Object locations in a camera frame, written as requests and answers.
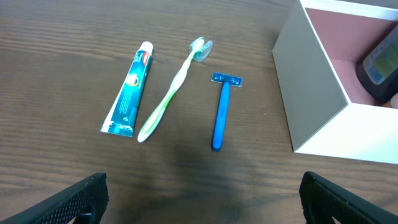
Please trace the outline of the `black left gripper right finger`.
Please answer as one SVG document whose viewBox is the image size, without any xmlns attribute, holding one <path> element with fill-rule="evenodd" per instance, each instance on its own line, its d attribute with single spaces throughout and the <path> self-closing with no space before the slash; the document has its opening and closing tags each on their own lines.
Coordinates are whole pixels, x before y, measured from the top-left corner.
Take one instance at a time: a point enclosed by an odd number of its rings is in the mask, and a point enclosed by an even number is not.
<svg viewBox="0 0 398 224">
<path fill-rule="evenodd" d="M 311 171 L 304 173 L 299 194 L 307 224 L 397 223 L 397 215 Z"/>
</svg>

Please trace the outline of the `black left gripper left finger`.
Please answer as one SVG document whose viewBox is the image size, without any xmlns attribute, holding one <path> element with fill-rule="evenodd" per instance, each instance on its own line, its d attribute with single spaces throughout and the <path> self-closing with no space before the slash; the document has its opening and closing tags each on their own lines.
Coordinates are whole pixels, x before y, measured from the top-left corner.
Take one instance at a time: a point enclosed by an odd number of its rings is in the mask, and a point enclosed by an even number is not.
<svg viewBox="0 0 398 224">
<path fill-rule="evenodd" d="M 109 202 L 106 174 L 95 173 L 2 224 L 99 223 Z"/>
</svg>

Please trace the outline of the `blue liquid clear bottle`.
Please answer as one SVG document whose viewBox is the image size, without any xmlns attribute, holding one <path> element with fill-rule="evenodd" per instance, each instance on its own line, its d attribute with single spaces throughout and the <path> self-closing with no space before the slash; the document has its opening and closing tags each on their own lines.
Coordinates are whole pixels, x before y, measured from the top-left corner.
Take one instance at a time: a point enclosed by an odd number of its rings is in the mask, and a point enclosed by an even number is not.
<svg viewBox="0 0 398 224">
<path fill-rule="evenodd" d="M 397 94 L 397 26 L 357 63 L 356 75 L 363 88 L 378 101 L 386 103 Z"/>
</svg>

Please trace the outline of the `white tube gold cap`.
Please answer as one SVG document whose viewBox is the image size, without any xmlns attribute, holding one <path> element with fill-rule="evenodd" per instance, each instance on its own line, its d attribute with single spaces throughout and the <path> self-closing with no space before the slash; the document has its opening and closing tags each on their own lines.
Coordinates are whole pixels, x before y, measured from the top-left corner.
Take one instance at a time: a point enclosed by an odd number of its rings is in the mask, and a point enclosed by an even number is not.
<svg viewBox="0 0 398 224">
<path fill-rule="evenodd" d="M 396 93 L 387 103 L 383 104 L 383 107 L 398 109 L 398 93 Z"/>
</svg>

